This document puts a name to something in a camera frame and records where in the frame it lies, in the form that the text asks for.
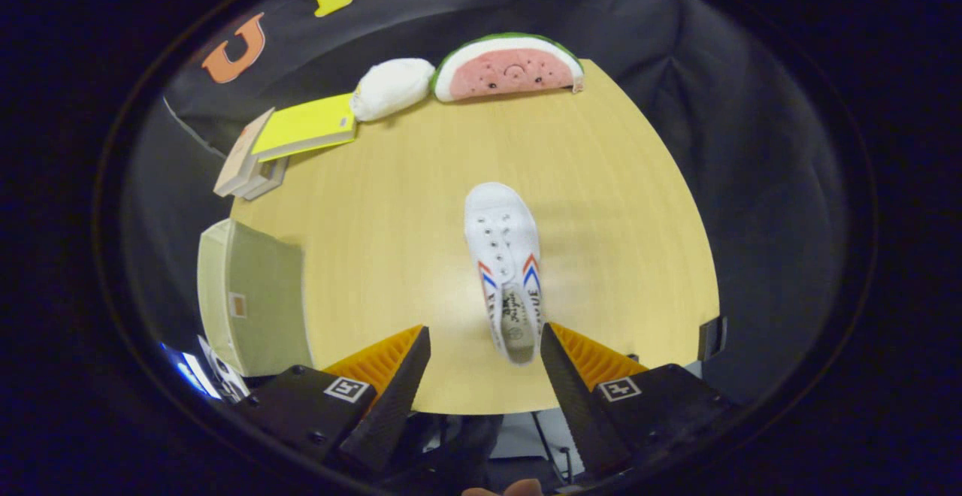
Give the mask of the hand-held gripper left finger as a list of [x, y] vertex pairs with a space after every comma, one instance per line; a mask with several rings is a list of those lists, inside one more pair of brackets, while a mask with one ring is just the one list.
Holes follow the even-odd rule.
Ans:
[[289, 363], [240, 403], [240, 417], [293, 467], [354, 481], [389, 467], [433, 358], [429, 325], [398, 329], [340, 358]]

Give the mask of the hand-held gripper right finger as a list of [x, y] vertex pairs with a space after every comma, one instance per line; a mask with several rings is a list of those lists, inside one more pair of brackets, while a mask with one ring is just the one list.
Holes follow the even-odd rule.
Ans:
[[588, 475], [647, 474], [711, 440], [738, 407], [677, 364], [646, 368], [556, 322], [540, 358]]

